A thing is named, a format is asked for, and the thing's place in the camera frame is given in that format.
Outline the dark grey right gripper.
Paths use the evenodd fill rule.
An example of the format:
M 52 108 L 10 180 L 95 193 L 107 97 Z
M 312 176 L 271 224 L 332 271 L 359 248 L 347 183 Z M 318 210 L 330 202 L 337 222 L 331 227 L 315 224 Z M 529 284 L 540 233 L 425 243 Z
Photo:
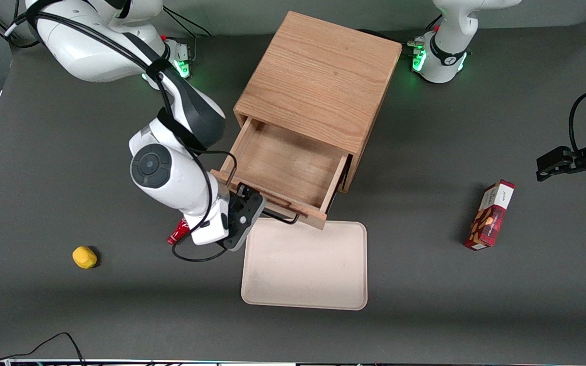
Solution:
M 244 245 L 247 234 L 260 217 L 266 203 L 261 194 L 253 194 L 251 187 L 245 184 L 236 186 L 230 193 L 229 234 L 223 239 L 224 249 L 237 252 Z

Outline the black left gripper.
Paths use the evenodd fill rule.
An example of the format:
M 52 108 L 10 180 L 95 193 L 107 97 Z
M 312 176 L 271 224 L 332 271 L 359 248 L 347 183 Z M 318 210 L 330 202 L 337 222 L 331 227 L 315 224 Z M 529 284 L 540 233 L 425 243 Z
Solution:
M 536 159 L 536 179 L 539 182 L 560 174 L 586 172 L 586 147 L 558 146 Z

